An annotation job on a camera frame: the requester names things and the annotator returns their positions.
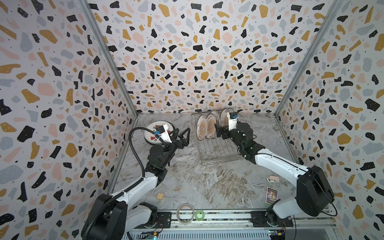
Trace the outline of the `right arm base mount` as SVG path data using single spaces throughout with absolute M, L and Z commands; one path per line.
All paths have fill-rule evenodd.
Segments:
M 280 219 L 275 213 L 272 213 L 272 211 L 252 211 L 250 221 L 254 228 L 283 228 L 294 226 L 293 218 L 287 217 Z

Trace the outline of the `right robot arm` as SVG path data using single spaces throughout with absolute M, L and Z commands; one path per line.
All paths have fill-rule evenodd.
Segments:
M 235 126 L 215 125 L 217 136 L 230 139 L 239 155 L 247 161 L 265 167 L 283 177 L 296 188 L 296 196 L 274 201 L 266 210 L 265 219 L 275 225 L 278 220 L 305 213 L 317 217 L 335 200 L 334 192 L 318 166 L 306 167 L 276 155 L 254 141 L 253 130 L 247 123 Z

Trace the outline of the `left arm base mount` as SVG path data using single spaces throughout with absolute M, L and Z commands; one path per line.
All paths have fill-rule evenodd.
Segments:
M 152 229 L 159 227 L 160 229 L 169 229 L 171 227 L 172 212 L 156 212 L 151 213 L 149 219 L 141 225 L 137 225 L 136 229 Z

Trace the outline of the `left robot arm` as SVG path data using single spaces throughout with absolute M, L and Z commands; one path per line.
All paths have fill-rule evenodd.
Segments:
M 132 137 L 137 130 L 148 132 L 161 142 L 151 147 L 146 165 L 133 145 Z M 168 132 L 167 125 L 159 126 L 155 131 L 144 127 L 133 128 L 128 142 L 141 168 L 141 176 L 120 191 L 97 197 L 82 229 L 82 239 L 120 240 L 125 233 L 140 225 L 153 226 L 157 221 L 157 207 L 148 203 L 139 204 L 138 201 L 165 179 L 176 150 L 189 145 L 190 133 L 190 128 L 182 132 L 179 129 Z

